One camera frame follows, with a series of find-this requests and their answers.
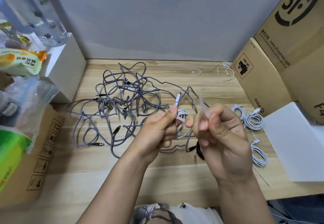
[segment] wood grain tabletop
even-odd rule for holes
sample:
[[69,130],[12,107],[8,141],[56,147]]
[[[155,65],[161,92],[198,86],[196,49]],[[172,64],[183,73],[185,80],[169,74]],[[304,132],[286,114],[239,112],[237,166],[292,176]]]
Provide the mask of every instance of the wood grain tabletop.
[[[130,67],[136,62],[138,61],[88,60],[75,100],[95,98],[95,86],[102,83],[104,70],[118,72],[120,71],[118,63]],[[215,62],[148,60],[142,62],[145,62],[147,66],[145,76],[154,77],[162,82],[175,83],[184,89],[191,86],[197,95],[201,96],[209,105],[221,103],[232,107],[234,104],[241,104],[245,112],[254,110],[237,78],[229,80],[233,75],[231,71],[228,71],[229,75],[227,76],[224,67],[221,66],[219,74],[217,74],[217,68],[211,72],[211,69],[217,64]],[[192,74],[192,70],[176,71],[176,69],[184,67],[199,68],[202,73],[200,76],[195,76]],[[134,70],[142,73],[143,65],[136,66]],[[169,84],[157,82],[154,84],[175,95],[180,91],[179,88]],[[198,99],[194,95],[192,97],[200,111]],[[175,102],[174,98],[167,93],[160,93],[160,98],[162,104],[172,105]],[[73,110],[79,111],[80,105],[77,104]],[[184,97],[179,108],[190,114],[195,113],[188,97]],[[94,102],[90,103],[85,106],[84,110],[86,113],[94,113],[98,111],[98,105]],[[110,147],[107,145],[73,147],[71,137],[79,117],[74,114],[64,113],[64,115],[66,119],[57,140],[40,199],[30,204],[0,210],[1,223],[75,223],[117,161],[117,158],[111,155]],[[143,118],[142,116],[138,117],[138,122]],[[101,134],[110,140],[105,119],[95,117],[93,120]],[[112,130],[114,130],[118,125],[129,125],[130,120],[129,117],[124,120],[122,116],[112,116],[110,122]],[[76,143],[82,144],[83,134],[89,126],[89,121],[79,124],[75,133]],[[126,129],[122,127],[116,138],[124,137],[125,132]],[[259,168],[258,171],[270,186],[254,171],[266,199],[324,193],[324,183],[291,182],[263,130],[253,133],[260,139],[258,147],[269,158],[269,165],[263,169]],[[252,142],[253,136],[249,130],[247,130],[247,135]],[[94,136],[95,131],[90,130],[86,141],[90,141]],[[124,144],[115,147],[114,152],[119,156],[122,155],[131,141],[132,137],[128,138]],[[174,141],[173,144],[184,144],[185,142],[186,139],[180,139]],[[190,139],[189,146],[195,145],[196,142],[196,138]],[[177,148],[172,152],[159,153],[156,160],[149,166],[144,176],[137,204],[158,202],[170,205],[188,202],[193,206],[200,207],[218,205],[217,183],[205,162],[195,156],[195,151],[187,153],[184,148]]]

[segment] bottle handle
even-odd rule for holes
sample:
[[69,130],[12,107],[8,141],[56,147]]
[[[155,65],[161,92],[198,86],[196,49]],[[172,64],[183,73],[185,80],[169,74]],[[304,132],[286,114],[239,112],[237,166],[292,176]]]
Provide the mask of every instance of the bottle handle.
[[31,26],[23,25],[17,15],[12,11],[6,0],[0,0],[0,10],[12,26],[23,34],[31,34],[34,29]]

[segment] person's right hand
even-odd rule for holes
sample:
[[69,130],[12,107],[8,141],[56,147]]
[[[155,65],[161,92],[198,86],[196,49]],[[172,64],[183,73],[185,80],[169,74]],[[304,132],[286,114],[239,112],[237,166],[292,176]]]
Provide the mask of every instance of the person's right hand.
[[209,112],[209,119],[203,112],[187,116],[185,125],[192,128],[217,183],[251,179],[252,150],[241,120],[222,104],[210,107]]

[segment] gray wall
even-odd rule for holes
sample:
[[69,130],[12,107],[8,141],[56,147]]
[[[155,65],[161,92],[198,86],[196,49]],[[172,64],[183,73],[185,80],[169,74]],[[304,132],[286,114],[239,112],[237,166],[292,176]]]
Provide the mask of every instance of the gray wall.
[[86,58],[233,61],[280,0],[55,0]]

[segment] hand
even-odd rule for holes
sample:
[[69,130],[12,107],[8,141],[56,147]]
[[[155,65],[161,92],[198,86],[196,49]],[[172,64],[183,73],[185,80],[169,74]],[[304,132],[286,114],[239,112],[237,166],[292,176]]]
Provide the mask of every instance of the hand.
[[173,105],[166,113],[148,116],[129,149],[139,153],[148,164],[152,163],[160,148],[169,148],[177,138],[177,127],[182,123],[175,120],[177,114],[178,108]]
[[241,120],[221,104],[209,108],[209,112],[209,119],[203,112],[187,116],[186,127],[197,137],[213,176],[219,185],[250,179],[252,150]]

